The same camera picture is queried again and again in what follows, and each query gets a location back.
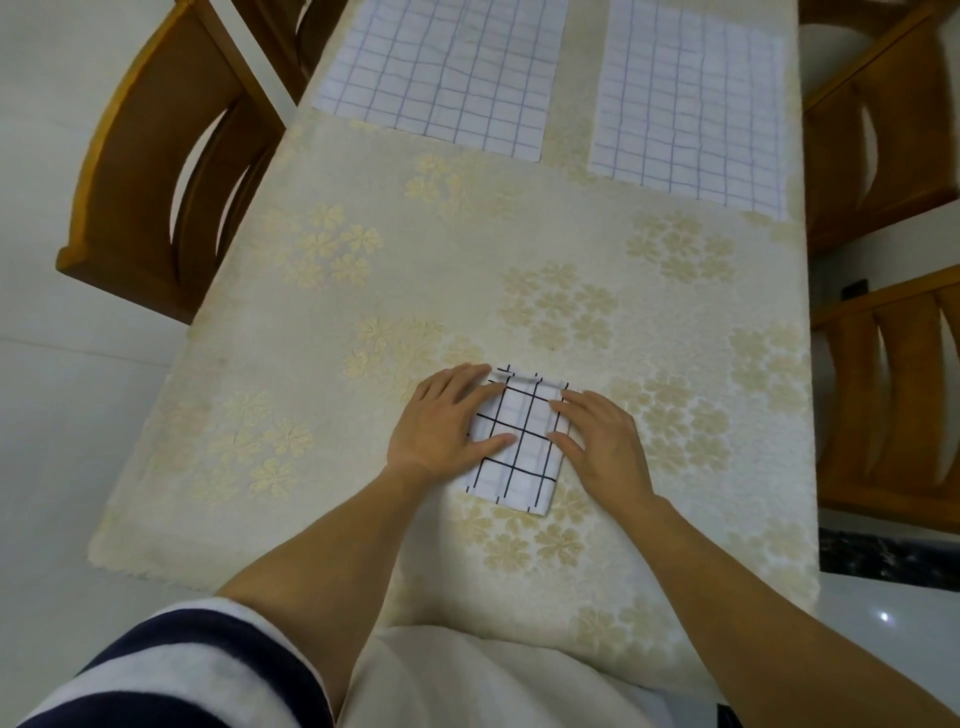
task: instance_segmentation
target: white napkin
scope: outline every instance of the white napkin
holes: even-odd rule
[[[470,424],[471,440],[513,432],[517,441],[457,478],[454,488],[518,511],[545,516],[564,456],[546,439],[547,432],[568,432],[570,422],[550,409],[569,383],[494,369],[491,382],[506,382],[499,397],[484,402]]]

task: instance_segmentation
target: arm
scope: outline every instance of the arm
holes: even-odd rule
[[[654,494],[633,417],[593,392],[551,406],[585,490],[656,575],[697,654],[744,725],[958,726],[915,683],[793,606]]]
[[[383,472],[218,592],[254,609],[297,646],[323,677],[334,715],[420,502],[435,485],[516,439],[468,440],[477,408],[503,391],[502,384],[469,391],[489,372],[487,365],[463,364],[421,382],[391,437]]]

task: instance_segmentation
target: hand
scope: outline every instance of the hand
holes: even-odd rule
[[[394,428],[387,447],[387,468],[411,473],[423,485],[437,485],[516,442],[512,434],[477,443],[468,438],[477,409],[506,387],[485,384],[471,392],[471,385],[490,371],[489,364],[461,364],[422,381]]]
[[[634,418],[596,392],[564,389],[561,396],[565,401],[552,400],[550,406],[583,433],[585,447],[562,432],[547,437],[570,461],[584,490],[615,521],[648,507],[656,496]]]

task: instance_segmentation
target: right hand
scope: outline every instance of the right hand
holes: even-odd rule
[[[596,392],[564,389],[561,397],[550,407],[583,433],[584,447],[562,432],[547,438],[570,461],[584,490],[615,521],[649,507],[656,496],[634,418]]]

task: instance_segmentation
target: navy and white stripes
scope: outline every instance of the navy and white stripes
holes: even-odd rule
[[[253,610],[214,597],[153,615],[20,724],[333,726],[317,671]]]

